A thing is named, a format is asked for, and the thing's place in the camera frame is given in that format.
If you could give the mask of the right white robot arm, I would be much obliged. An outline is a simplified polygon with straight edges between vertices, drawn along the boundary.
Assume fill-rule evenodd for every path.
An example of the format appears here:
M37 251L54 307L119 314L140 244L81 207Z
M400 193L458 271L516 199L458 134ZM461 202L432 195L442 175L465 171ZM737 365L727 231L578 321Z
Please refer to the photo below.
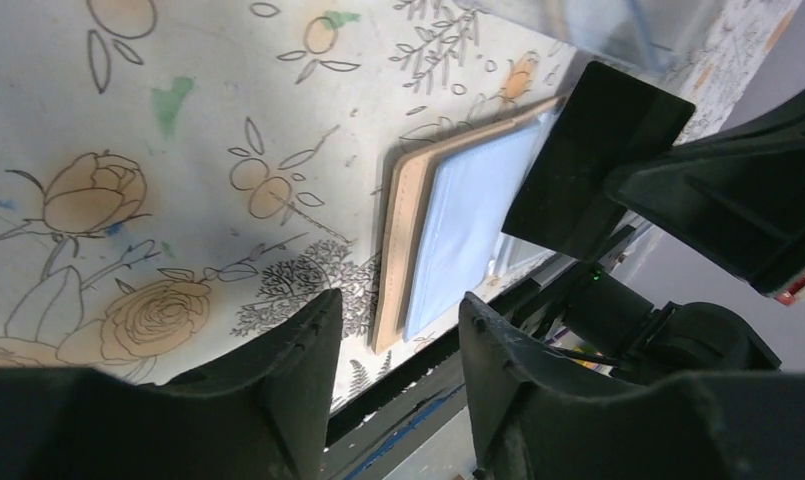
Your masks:
M759 294L805 301L805 89L735 128L616 168L604 190ZM706 302L656 308L598 266L573 273L560 315L596 361L633 384L683 370L781 365L731 310Z

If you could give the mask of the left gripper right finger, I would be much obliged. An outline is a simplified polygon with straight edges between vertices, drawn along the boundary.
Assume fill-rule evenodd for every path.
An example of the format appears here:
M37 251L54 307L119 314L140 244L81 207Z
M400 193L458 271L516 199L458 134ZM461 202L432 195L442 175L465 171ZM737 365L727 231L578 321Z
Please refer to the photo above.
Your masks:
M473 293L458 334L486 479L805 479L805 374L587 369Z

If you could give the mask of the clear acrylic card box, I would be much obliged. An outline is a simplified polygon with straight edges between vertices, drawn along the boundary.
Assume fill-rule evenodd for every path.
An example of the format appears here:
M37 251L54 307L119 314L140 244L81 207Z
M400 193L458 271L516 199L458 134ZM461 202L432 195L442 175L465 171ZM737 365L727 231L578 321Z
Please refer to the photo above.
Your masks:
M666 73L704 40L723 6L713 0L478 0L456 4L653 74Z

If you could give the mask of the tan card holder wallet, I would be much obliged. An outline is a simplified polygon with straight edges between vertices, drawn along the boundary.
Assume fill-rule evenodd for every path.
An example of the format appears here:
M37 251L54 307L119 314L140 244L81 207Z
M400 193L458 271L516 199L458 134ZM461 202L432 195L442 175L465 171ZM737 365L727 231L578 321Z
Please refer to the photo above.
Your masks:
M370 346L410 340L486 278L509 207L565 97L400 158L392 170Z

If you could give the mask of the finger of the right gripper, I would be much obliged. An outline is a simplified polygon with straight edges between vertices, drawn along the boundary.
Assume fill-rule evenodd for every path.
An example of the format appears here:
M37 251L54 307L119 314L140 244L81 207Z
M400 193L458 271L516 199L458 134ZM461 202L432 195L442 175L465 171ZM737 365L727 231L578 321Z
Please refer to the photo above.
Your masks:
M805 89L613 170L606 195L767 297L805 297Z

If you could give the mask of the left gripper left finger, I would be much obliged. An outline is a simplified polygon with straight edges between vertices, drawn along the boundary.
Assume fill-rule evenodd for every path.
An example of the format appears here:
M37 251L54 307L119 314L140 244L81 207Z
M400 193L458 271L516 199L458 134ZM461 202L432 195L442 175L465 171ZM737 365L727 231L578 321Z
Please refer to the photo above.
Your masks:
M0 368L0 479L315 479L342 293L163 386Z

